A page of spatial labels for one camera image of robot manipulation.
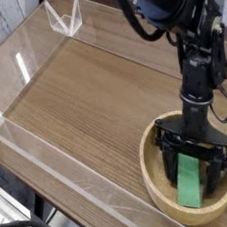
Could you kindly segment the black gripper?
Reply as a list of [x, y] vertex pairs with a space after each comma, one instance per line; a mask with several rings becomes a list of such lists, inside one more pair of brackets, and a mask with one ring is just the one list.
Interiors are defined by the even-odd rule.
[[227, 169], [227, 135], [208, 120], [213, 93], [195, 97], [182, 95], [182, 111], [155, 120], [155, 144], [163, 152], [167, 179], [177, 183], [178, 155], [185, 154], [208, 163], [205, 194], [213, 194]]

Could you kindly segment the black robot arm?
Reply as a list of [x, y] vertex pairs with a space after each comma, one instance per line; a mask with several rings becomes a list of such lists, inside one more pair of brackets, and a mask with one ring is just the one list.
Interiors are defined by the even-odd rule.
[[214, 193], [227, 169], [227, 135], [208, 121], [215, 90], [227, 79], [224, 30], [215, 0], [117, 0], [130, 26], [146, 41], [175, 35], [183, 77], [182, 112], [155, 121], [155, 144], [163, 152], [167, 178], [178, 183], [177, 163], [184, 154], [207, 162], [204, 190]]

